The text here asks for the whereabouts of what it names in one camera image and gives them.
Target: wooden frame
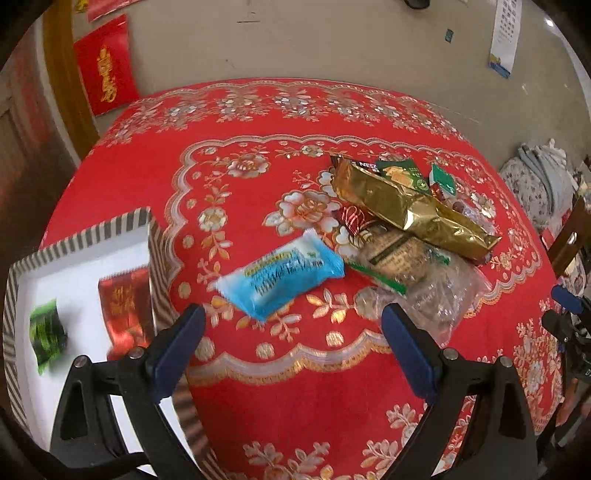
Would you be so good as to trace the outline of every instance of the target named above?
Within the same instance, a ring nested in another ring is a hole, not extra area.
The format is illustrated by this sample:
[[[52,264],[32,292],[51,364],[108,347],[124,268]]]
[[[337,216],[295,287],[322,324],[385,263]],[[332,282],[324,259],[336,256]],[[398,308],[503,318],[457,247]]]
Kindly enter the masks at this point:
[[[585,209],[585,202],[579,198],[566,224],[548,249],[548,258],[556,278],[564,274],[573,258],[591,238],[590,220],[591,215]]]
[[[80,81],[72,33],[73,3],[55,0],[43,18],[47,73],[57,107],[78,156],[84,158],[99,139]]]

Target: red tablecloth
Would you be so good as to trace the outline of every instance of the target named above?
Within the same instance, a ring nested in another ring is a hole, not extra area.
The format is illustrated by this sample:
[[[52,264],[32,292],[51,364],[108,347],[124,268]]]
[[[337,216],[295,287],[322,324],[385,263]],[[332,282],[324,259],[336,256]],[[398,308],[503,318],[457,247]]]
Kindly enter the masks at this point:
[[[332,218],[329,152],[365,161],[436,163],[486,209],[503,235],[481,268],[490,291],[451,346],[485,362],[514,359],[536,431],[561,393],[555,340],[541,328],[554,275],[529,221],[497,174],[427,103],[316,80],[234,80],[177,89],[130,106],[82,164],[46,243],[150,206],[166,228],[171,298],[205,304],[206,337],[187,371],[194,402],[231,477],[372,479],[392,463],[425,405],[379,327],[363,317],[353,271],[279,310],[266,325],[211,288],[305,228],[337,252],[355,248]],[[469,420],[466,399],[440,467]]]

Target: green packet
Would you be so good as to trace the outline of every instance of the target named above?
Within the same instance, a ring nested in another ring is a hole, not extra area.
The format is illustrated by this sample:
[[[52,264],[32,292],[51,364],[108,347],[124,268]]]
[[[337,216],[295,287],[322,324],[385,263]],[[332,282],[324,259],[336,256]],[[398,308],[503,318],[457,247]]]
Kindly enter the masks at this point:
[[[376,166],[382,177],[418,192],[431,195],[429,185],[412,158],[405,158],[403,160],[378,160]]]
[[[57,315],[55,300],[37,307],[29,319],[29,338],[37,357],[37,371],[41,375],[47,365],[66,349],[68,335]]]
[[[429,174],[429,182],[431,185],[434,183],[439,184],[444,195],[446,197],[455,197],[456,181],[453,179],[453,175],[446,172],[443,168],[438,165],[431,166],[431,173]]]

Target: tiled floor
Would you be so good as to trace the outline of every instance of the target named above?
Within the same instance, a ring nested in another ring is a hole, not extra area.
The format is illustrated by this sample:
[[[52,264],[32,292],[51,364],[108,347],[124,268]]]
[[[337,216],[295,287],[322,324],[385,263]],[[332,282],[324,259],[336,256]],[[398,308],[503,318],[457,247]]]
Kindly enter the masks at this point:
[[[255,76],[361,83],[432,102],[497,168],[520,142],[550,137],[578,166],[591,153],[591,122],[561,38],[523,0],[515,66],[505,80],[487,65],[495,5],[432,0],[413,11],[402,0],[225,0],[223,8],[219,0],[149,0],[126,13],[144,95]],[[89,30],[77,15],[74,36]],[[99,129],[115,117],[98,118]]]

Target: gold chinese character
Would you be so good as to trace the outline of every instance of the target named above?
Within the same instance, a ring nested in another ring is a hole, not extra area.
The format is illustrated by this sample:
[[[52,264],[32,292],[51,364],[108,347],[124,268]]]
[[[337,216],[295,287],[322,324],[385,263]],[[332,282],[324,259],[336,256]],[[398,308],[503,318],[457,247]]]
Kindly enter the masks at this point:
[[[74,10],[76,10],[76,13],[81,14],[82,12],[86,12],[86,10],[88,9],[88,0],[78,0],[76,2],[76,6],[74,7]]]
[[[115,77],[111,76],[113,63],[111,62],[111,54],[106,47],[101,48],[99,57],[96,59],[96,66],[99,69],[99,75],[103,77],[103,96],[100,101],[111,103],[117,97],[117,85]]]
[[[133,312],[135,310],[133,286],[115,288],[111,300],[111,313],[113,315]]]

